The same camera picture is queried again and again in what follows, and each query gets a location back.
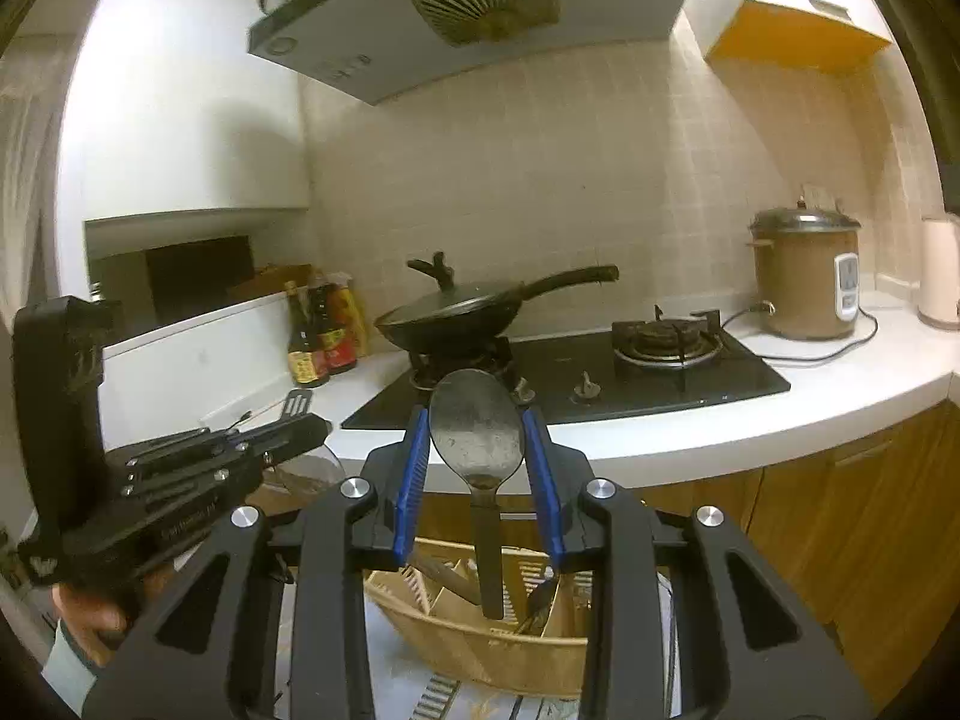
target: stove knob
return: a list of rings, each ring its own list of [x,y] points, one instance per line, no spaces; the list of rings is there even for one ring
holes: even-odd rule
[[[600,397],[600,385],[590,381],[590,374],[584,371],[584,378],[573,388],[573,397],[581,401],[596,400]]]
[[[536,397],[536,391],[530,389],[530,382],[520,376],[520,381],[518,381],[517,386],[514,387],[512,396],[514,396],[514,402],[517,403],[517,405],[524,406],[533,401]]]

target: curtain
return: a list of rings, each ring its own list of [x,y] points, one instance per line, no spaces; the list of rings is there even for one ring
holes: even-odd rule
[[[27,302],[37,225],[76,57],[73,36],[14,38],[0,56],[0,317]]]

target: frying pan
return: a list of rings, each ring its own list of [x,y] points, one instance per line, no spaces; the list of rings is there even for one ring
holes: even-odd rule
[[[507,329],[524,300],[575,284],[620,277],[616,265],[601,265],[563,271],[530,284],[484,281],[457,285],[442,251],[434,253],[432,263],[409,260],[407,266],[435,278],[440,291],[395,308],[373,324],[391,343],[419,354],[479,348]]]

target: human hand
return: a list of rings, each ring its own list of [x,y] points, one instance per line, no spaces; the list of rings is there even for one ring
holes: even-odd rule
[[[144,577],[144,603],[151,603],[160,595],[167,581],[175,574],[173,565],[165,565]],[[111,600],[77,589],[72,584],[54,584],[53,600],[70,635],[98,666],[106,666],[113,651],[104,644],[99,634],[121,634],[133,622]]]

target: black pan handle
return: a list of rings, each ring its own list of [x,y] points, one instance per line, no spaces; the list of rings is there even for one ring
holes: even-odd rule
[[[544,293],[560,290],[563,287],[573,287],[576,284],[589,284],[594,281],[616,281],[620,278],[620,269],[616,265],[600,265],[593,268],[578,268],[576,271],[564,271],[562,274],[553,274],[538,279],[531,284],[520,287],[520,298],[529,300],[538,298]]]
[[[443,261],[444,256],[442,251],[435,251],[432,263],[426,260],[407,260],[407,268],[412,268],[414,271],[419,271],[430,276],[430,278],[437,279],[440,290],[449,292],[453,289],[453,268],[450,268]]]

